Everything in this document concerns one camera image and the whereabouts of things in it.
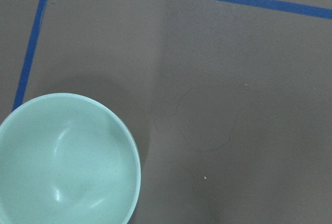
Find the green bowl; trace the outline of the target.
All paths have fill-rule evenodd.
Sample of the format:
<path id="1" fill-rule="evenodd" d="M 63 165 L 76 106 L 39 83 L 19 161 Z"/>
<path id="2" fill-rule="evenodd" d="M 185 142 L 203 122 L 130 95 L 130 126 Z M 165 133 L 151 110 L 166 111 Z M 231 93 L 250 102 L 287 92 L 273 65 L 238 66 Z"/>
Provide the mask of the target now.
<path id="1" fill-rule="evenodd" d="M 1 223 L 128 223 L 140 185 L 132 134 L 95 100 L 46 94 L 1 123 Z"/>

